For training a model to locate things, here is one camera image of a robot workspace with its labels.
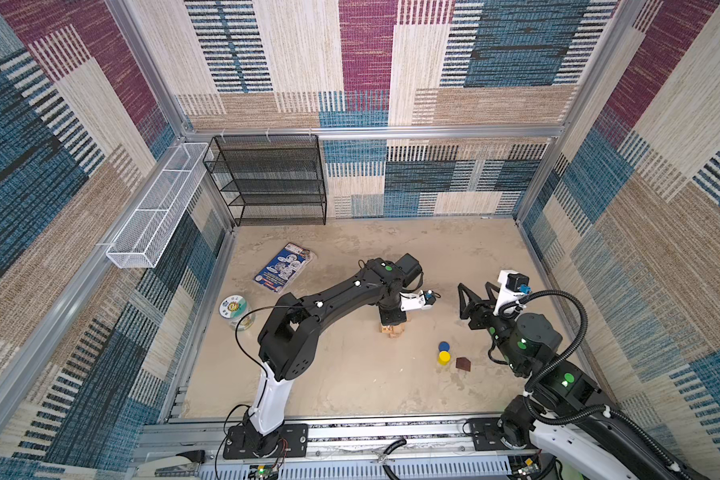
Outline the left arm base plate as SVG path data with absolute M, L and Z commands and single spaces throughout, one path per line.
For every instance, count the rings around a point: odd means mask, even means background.
M 267 435 L 260 434 L 248 424 L 233 426 L 221 456 L 224 460 L 302 458 L 306 456 L 308 433 L 306 423 L 284 423 Z

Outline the blue comic book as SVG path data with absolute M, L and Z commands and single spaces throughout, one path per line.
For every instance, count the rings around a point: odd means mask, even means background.
M 253 281 L 274 293 L 282 293 L 316 258 L 312 250 L 288 243 L 254 276 Z

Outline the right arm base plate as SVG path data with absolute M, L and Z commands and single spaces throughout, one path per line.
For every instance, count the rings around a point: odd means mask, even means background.
M 477 417 L 469 419 L 464 427 L 476 451 L 508 451 L 534 449 L 528 425 L 503 417 Z

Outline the dark brown house block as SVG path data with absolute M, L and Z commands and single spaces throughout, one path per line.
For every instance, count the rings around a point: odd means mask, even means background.
M 465 372 L 471 371 L 471 361 L 466 357 L 458 357 L 456 359 L 455 366 L 457 369 Z

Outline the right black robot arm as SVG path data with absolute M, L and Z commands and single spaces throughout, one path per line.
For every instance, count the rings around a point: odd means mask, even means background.
M 472 330 L 485 330 L 492 351 L 524 379 L 524 390 L 492 422 L 475 420 L 475 439 L 498 438 L 509 449 L 535 447 L 595 479 L 700 479 L 702 473 L 672 454 L 639 426 L 570 362 L 585 339 L 589 319 L 574 295 L 547 289 L 533 292 L 528 278 L 508 273 L 499 285 L 487 283 L 486 297 L 459 284 L 459 316 Z M 572 303 L 579 315 L 576 335 L 565 350 L 562 336 L 542 314 L 526 306 L 544 297 Z

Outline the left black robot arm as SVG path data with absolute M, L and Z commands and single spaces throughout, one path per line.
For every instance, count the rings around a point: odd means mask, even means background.
M 258 337 L 259 353 L 250 359 L 260 369 L 256 397 L 243 415 L 246 446 L 256 456 L 282 444 L 285 407 L 293 382 L 313 363 L 320 336 L 355 310 L 373 306 L 383 326 L 399 326 L 407 313 L 431 308 L 439 295 L 422 287 L 423 269 L 410 254 L 393 262 L 373 258 L 348 279 L 319 293 L 282 295 Z

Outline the aluminium front rail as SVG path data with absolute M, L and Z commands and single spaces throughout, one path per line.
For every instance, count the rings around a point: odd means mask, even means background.
M 143 429 L 129 479 L 590 479 L 534 447 L 476 451 L 469 419 L 495 414 L 292 418 L 309 425 L 306 456 L 224 460 L 234 422 L 182 420 Z

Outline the yellow cylinder block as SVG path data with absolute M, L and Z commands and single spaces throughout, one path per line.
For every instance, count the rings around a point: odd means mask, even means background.
M 448 351 L 441 351 L 438 354 L 438 363 L 440 365 L 447 365 L 451 360 L 451 355 Z

